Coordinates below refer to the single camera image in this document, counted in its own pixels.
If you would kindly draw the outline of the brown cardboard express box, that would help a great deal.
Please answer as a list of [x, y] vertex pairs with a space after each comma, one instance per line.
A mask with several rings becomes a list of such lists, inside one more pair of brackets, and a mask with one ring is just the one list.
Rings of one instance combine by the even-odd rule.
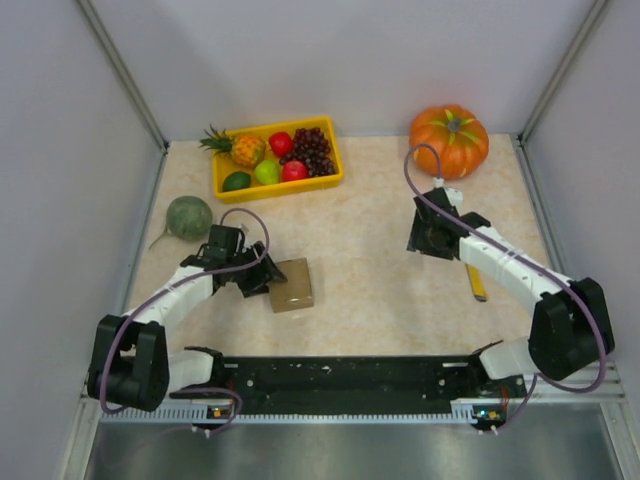
[[285, 280], [269, 283], [269, 299], [274, 313], [311, 308], [315, 304], [309, 264], [306, 258], [276, 263]]

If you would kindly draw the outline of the yellow utility knife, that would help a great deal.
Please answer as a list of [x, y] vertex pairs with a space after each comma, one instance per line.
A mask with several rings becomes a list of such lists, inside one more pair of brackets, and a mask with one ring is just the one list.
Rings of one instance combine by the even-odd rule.
[[488, 300], [488, 296], [479, 270], [469, 264], [466, 264], [465, 267], [473, 297], [478, 302], [486, 302]]

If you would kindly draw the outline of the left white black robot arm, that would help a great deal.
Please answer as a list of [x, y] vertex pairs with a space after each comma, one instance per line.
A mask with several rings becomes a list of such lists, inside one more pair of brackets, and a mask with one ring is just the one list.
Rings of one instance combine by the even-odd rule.
[[168, 337], [198, 305], [228, 284], [250, 298], [267, 293], [271, 283], [286, 282], [268, 246], [268, 240], [246, 245], [241, 229], [212, 225], [206, 243], [148, 300], [98, 323], [88, 395], [115, 414], [125, 408], [152, 412], [170, 394], [220, 394], [229, 382], [222, 354], [198, 346], [172, 354]]

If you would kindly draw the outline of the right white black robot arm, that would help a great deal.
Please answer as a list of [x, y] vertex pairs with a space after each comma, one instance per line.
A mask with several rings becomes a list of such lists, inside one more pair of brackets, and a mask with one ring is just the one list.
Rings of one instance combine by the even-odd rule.
[[467, 370], [469, 388], [487, 396], [504, 378], [539, 373], [561, 381], [613, 352], [615, 340], [604, 291], [590, 277], [574, 280], [547, 269], [511, 245], [476, 212], [461, 215], [447, 188], [414, 199], [407, 248], [459, 260], [508, 291], [531, 316], [528, 337], [484, 348]]

